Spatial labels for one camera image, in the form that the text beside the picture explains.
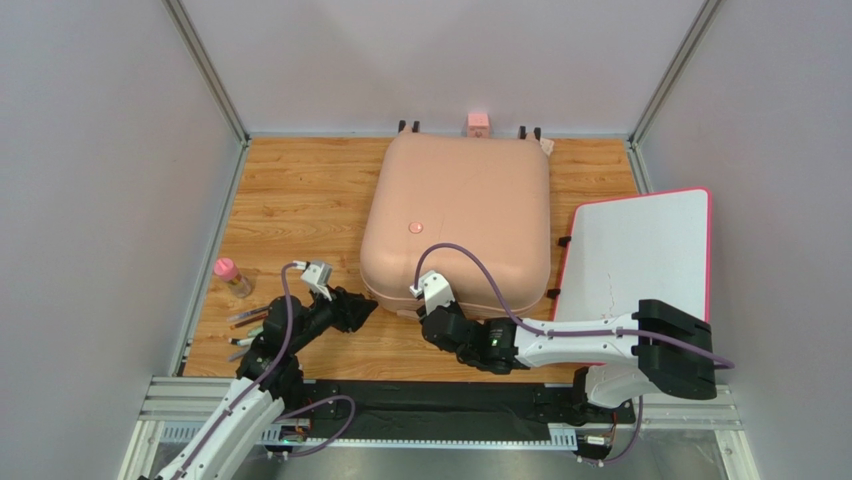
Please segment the pink suitcase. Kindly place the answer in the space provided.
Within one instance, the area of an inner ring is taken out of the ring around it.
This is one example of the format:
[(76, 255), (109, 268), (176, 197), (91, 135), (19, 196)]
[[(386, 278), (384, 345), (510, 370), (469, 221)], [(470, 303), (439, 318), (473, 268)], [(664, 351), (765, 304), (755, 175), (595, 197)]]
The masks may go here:
[(549, 157), (535, 137), (467, 138), (405, 126), (385, 152), (360, 250), (360, 274), (384, 309), (411, 317), (415, 269), (442, 274), (465, 313), (523, 316), (551, 272)]

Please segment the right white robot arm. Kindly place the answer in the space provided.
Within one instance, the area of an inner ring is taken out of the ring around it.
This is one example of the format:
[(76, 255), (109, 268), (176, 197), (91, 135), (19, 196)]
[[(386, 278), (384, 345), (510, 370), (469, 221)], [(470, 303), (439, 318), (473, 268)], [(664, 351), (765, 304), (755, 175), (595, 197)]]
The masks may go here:
[(663, 301), (646, 299), (634, 313), (580, 322), (468, 319), (455, 305), (420, 321), (424, 339), (461, 364), (495, 375), (555, 364), (577, 364), (581, 404), (614, 409), (651, 393), (687, 400), (717, 395), (708, 323)]

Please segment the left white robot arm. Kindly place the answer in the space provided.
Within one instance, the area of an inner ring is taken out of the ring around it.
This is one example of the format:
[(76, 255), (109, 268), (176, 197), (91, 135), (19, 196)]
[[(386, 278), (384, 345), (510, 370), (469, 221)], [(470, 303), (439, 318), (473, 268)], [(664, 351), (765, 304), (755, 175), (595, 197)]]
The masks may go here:
[(284, 294), (265, 311), (263, 331), (254, 338), (227, 392), (177, 456), (153, 479), (230, 479), (262, 434), (278, 419), (296, 419), (325, 405), (347, 402), (348, 416), (330, 439), (307, 450), (315, 453), (337, 440), (355, 417), (355, 400), (344, 394), (307, 403), (297, 353), (326, 330), (358, 331), (378, 303), (341, 287), (330, 296), (312, 296), (303, 305)]

